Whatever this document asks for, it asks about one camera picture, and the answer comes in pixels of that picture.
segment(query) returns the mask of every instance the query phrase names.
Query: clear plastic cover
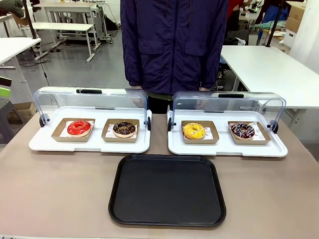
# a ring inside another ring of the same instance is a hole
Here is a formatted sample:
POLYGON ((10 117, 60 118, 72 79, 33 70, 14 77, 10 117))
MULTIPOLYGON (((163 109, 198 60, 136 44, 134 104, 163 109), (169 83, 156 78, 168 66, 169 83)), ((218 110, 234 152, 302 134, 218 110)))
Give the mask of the clear plastic cover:
POLYGON ((135 89, 43 87, 34 93, 34 101, 43 125, 57 110, 126 110, 144 114, 147 124, 147 94, 135 89))
POLYGON ((204 113, 256 112, 275 129, 286 106, 286 101, 274 93, 252 92, 177 92, 174 95, 172 126, 176 114, 185 111, 204 113))

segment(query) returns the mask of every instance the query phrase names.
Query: donut hole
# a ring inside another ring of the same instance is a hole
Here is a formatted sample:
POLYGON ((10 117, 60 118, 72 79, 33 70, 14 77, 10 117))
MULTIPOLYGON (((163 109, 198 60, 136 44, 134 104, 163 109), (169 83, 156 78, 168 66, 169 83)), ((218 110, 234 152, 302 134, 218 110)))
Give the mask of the donut hole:
POLYGON ((75 128, 81 128, 81 127, 83 127, 83 124, 81 124, 81 123, 75 123, 75 124, 74 124, 74 127, 75 127, 75 128))

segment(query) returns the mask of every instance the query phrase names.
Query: black serving tray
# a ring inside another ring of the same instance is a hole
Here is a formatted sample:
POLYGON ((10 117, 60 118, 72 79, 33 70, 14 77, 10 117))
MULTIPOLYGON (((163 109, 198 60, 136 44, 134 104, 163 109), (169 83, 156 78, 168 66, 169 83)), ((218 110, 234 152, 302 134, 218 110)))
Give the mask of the black serving tray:
POLYGON ((226 207, 206 158, 134 154, 118 165, 109 213, 120 224, 215 227, 226 207))

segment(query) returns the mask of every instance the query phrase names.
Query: cardboard box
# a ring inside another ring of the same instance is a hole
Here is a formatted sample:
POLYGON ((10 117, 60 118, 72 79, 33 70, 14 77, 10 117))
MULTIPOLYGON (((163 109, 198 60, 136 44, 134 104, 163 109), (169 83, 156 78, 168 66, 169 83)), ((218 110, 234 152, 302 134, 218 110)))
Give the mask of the cardboard box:
POLYGON ((219 135, 216 129, 216 126, 213 121, 207 121, 207 120, 183 120, 181 122, 181 132, 182 132, 182 137, 184 138, 184 143, 185 144, 215 144, 219 140, 219 135), (213 135, 213 139, 188 139, 184 137, 183 135, 183 127, 187 125, 188 123, 198 123, 202 125, 204 128, 210 128, 211 133, 213 135))
POLYGON ((289 17, 301 21, 303 19, 307 4, 298 1, 287 1, 287 3, 291 5, 289 17))
MULTIPOLYGON (((247 123, 247 124, 253 123, 253 121, 240 121, 240 122, 247 123)), ((233 131, 229 127, 229 125, 231 123, 238 123, 238 121, 229 121, 228 122, 228 129, 231 133, 231 136, 234 139, 235 144, 238 144, 238 145, 265 145, 271 141, 268 133, 265 131, 264 127, 262 127, 262 125, 259 122, 257 122, 257 126, 260 129, 260 133, 263 135, 265 140, 240 140, 240 139, 237 139, 237 138, 235 138, 235 134, 233 133, 233 131)))
POLYGON ((286 22, 286 29, 288 29, 294 33, 297 33, 299 26, 300 26, 300 23, 301 23, 300 21, 293 19, 291 17, 288 17, 287 22, 286 22))
MULTIPOLYGON (((13 104, 13 106, 25 122, 28 122, 36 113, 36 107, 33 102, 13 104)), ((13 111, 8 114, 7 118, 9 122, 20 122, 19 117, 13 111)))
POLYGON ((108 119, 106 121, 106 123, 104 125, 104 128, 103 128, 103 131, 102 131, 102 139, 105 142, 112 142, 112 143, 135 143, 136 140, 138 139, 138 136, 139 136, 139 130, 140 130, 140 121, 138 119, 108 119), (137 125, 136 137, 135 138, 132 138, 132 137, 129 137, 129 138, 119 138, 119 137, 111 138, 111 137, 106 137, 105 136, 110 124, 116 124, 116 123, 121 122, 121 121, 127 121, 127 122, 132 123, 133 125, 137 125))
POLYGON ((15 23, 17 25, 19 25, 19 24, 22 25, 22 26, 28 26, 29 25, 28 20, 26 19, 26 17, 25 18, 20 18, 20 17, 16 16, 13 13, 11 13, 11 14, 12 14, 13 19, 14 19, 14 21, 15 21, 15 23))
POLYGON ((63 118, 61 122, 58 124, 56 129, 54 130, 52 134, 52 138, 55 139, 55 141, 58 142, 87 142, 89 140, 89 137, 94 129, 94 125, 91 128, 91 131, 84 137, 60 137, 62 131, 64 130, 66 123, 68 121, 78 121, 78 120, 84 120, 84 121, 93 121, 95 122, 95 119, 83 119, 83 118, 63 118))
POLYGON ((290 30, 286 30, 286 34, 284 37, 284 44, 290 48, 292 48, 293 43, 295 41, 296 38, 296 33, 290 31, 290 30))

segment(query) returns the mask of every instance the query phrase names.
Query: chocolate glazed donut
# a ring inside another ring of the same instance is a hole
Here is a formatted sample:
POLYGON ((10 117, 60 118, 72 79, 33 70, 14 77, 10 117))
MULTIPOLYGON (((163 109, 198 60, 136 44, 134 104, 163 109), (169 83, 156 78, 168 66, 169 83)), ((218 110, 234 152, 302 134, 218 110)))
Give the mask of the chocolate glazed donut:
POLYGON ((135 126, 127 121, 118 122, 113 126, 113 132, 117 137, 128 138, 136 131, 135 126))
POLYGON ((255 134, 254 128, 243 122, 233 124, 231 130, 237 137, 242 139, 251 139, 255 134))

